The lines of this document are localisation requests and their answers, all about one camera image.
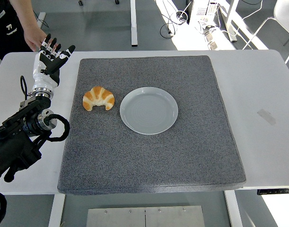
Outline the person's hand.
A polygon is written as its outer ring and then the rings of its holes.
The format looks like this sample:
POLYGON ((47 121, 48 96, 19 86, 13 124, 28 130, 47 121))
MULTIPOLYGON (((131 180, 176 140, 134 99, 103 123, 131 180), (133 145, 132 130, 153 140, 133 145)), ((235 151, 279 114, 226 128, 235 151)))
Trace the person's hand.
POLYGON ((38 26, 37 23, 34 25, 27 25, 23 30, 26 44, 35 52, 37 47, 39 48, 41 46, 42 42, 47 37, 47 34, 38 26))

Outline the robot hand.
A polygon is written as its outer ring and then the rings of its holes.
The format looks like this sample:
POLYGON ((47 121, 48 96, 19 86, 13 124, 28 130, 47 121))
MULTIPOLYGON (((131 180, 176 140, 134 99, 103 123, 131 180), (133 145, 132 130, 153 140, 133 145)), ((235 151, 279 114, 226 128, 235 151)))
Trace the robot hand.
POLYGON ((53 96, 54 89, 60 83, 60 68, 75 50, 75 46, 71 45, 68 49, 60 52, 61 45, 56 43, 57 39, 51 39, 51 34, 48 34, 35 56, 33 68, 35 83, 31 92, 32 96, 53 96))

